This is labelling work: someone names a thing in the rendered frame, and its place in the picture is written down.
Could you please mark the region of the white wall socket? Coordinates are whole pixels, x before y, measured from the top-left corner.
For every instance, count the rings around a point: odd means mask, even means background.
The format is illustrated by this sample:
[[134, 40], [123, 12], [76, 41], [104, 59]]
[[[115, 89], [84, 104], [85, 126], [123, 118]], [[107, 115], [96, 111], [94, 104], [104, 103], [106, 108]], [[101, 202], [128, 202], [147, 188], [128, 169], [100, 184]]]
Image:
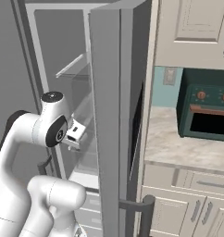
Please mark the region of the white wall socket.
[[177, 69], [176, 68], [166, 67], [165, 72], [164, 72], [163, 84], [174, 86], [176, 76], [177, 76]]

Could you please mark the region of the glass fridge shelf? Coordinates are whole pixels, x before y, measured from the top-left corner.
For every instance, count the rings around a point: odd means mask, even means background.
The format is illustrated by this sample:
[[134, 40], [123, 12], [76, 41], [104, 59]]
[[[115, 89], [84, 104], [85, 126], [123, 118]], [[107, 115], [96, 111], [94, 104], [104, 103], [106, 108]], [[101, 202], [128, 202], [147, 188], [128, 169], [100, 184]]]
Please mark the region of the glass fridge shelf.
[[89, 57], [90, 55], [88, 52], [77, 56], [56, 74], [56, 79], [78, 79], [88, 77], [91, 74]]

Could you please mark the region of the beige base cupboard door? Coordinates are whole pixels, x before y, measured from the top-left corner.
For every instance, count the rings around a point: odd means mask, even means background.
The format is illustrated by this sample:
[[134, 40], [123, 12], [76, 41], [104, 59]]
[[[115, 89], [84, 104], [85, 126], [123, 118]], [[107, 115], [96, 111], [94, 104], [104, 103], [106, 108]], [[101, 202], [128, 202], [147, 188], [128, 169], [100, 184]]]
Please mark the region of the beige base cupboard door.
[[[150, 230], [151, 237], [193, 236], [205, 202], [204, 196], [144, 186], [142, 197], [148, 194], [156, 198]], [[201, 201], [201, 206], [195, 222], [191, 222], [197, 200]]]
[[[207, 223], [203, 225], [202, 219], [209, 202], [213, 203], [213, 208]], [[192, 237], [224, 237], [224, 199], [206, 198]]]

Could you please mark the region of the grey open fridge door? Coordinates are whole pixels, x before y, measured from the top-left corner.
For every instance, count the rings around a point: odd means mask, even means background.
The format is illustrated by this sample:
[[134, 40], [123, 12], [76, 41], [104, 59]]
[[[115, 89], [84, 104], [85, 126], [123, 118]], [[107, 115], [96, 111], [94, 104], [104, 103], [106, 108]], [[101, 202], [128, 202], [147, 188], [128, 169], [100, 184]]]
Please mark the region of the grey open fridge door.
[[103, 237], [133, 237], [152, 0], [91, 11]]

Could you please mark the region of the beige drawer front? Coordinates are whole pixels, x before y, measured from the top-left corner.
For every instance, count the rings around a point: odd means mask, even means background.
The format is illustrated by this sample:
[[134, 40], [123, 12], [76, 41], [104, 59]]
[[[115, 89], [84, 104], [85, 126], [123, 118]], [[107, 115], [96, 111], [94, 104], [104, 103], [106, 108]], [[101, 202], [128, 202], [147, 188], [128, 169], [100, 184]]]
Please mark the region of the beige drawer front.
[[176, 179], [173, 181], [173, 185], [179, 188], [185, 188], [189, 190], [223, 194], [224, 188], [200, 185], [196, 183], [197, 181], [213, 182], [224, 184], [224, 176], [217, 174], [209, 174], [204, 172], [192, 171], [187, 169], [181, 169], [177, 175]]

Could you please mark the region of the dark green toaster oven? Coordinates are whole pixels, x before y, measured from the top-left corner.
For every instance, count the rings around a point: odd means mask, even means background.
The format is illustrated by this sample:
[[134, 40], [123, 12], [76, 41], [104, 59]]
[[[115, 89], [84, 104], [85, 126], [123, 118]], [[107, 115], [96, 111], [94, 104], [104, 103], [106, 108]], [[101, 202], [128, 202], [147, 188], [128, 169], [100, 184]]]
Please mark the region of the dark green toaster oven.
[[[197, 93], [205, 92], [205, 99], [198, 99]], [[224, 110], [224, 70], [184, 69], [176, 105], [178, 134], [224, 141], [224, 116], [193, 113], [190, 105]]]

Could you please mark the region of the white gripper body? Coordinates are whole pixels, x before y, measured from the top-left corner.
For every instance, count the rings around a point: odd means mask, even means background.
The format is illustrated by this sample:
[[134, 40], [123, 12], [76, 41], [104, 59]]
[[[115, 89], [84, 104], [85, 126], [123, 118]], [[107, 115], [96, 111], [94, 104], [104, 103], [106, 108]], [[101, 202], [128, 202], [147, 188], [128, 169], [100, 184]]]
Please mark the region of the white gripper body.
[[69, 140], [67, 136], [64, 137], [64, 139], [61, 141], [61, 143], [64, 143], [68, 146], [68, 149], [71, 150], [72, 148], [76, 149], [76, 150], [80, 150], [81, 149], [81, 145], [79, 142], [75, 142], [72, 140]]

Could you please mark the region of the grey fridge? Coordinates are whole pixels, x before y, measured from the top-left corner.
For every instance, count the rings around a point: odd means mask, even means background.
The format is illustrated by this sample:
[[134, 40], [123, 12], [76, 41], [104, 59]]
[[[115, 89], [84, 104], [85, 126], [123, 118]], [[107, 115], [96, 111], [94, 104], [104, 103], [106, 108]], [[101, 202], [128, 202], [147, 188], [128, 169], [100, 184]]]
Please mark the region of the grey fridge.
[[[64, 143], [50, 151], [57, 176], [69, 178], [73, 171], [98, 177], [99, 168], [93, 100], [93, 67], [89, 17], [92, 10], [118, 0], [11, 0], [23, 54], [38, 95], [59, 91], [65, 95], [74, 118], [85, 126], [80, 150]], [[77, 56], [88, 52], [90, 72], [86, 78], [56, 79], [56, 74]], [[138, 237], [141, 214], [135, 213], [133, 237]]]

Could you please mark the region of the beige wall cupboard door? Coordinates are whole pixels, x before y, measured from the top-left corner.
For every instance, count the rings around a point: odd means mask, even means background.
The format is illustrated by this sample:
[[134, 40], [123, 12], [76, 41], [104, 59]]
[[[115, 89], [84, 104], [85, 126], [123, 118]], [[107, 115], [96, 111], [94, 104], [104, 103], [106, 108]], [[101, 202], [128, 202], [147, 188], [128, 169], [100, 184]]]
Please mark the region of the beige wall cupboard door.
[[224, 69], [224, 0], [159, 0], [156, 64]]

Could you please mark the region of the white fridge drawer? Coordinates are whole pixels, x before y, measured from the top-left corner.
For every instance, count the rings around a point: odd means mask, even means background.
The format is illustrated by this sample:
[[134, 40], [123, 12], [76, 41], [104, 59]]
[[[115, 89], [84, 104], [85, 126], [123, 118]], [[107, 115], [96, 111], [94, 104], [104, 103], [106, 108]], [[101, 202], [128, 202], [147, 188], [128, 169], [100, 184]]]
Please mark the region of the white fridge drawer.
[[77, 221], [84, 228], [88, 237], [103, 237], [98, 177], [73, 171], [69, 179], [86, 189], [86, 200], [82, 207], [75, 211]]

